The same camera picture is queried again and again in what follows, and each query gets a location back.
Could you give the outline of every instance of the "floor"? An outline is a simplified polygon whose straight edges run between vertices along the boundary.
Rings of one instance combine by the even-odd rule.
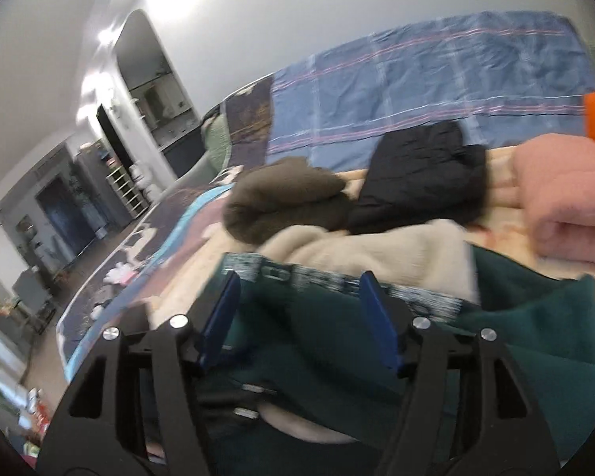
[[[62,283],[63,290],[57,297],[60,311],[43,335],[37,339],[23,383],[29,389],[41,388],[52,409],[57,408],[68,386],[64,379],[60,352],[55,337],[57,321],[90,274],[117,248],[135,226],[136,223],[131,223],[121,233],[110,234],[89,246],[74,262],[70,273]]]

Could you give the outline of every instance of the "pink folded garment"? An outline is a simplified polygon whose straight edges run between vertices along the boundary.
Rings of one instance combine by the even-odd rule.
[[[595,142],[545,134],[516,148],[513,165],[534,251],[595,263]]]

